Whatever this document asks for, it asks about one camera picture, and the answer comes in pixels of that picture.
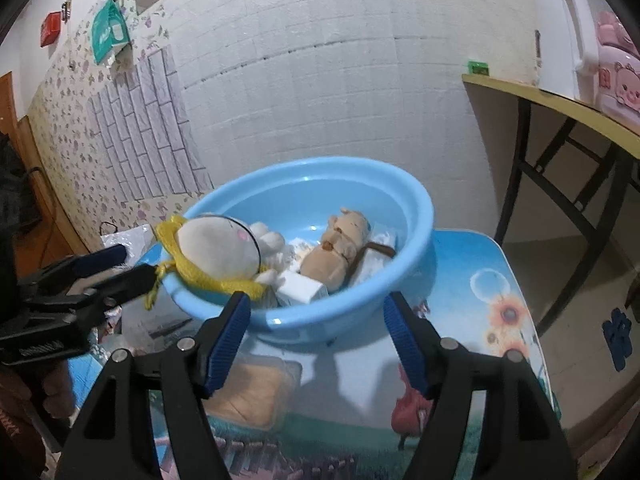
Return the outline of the person's left hand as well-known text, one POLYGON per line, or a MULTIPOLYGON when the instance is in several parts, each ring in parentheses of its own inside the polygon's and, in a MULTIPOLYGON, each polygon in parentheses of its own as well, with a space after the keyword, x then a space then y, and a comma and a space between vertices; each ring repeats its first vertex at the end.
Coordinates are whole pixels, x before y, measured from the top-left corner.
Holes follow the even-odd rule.
POLYGON ((66 361, 56 364, 52 372, 44 378, 43 390, 46 394, 43 407, 53 418, 66 419, 73 415, 76 398, 66 361))

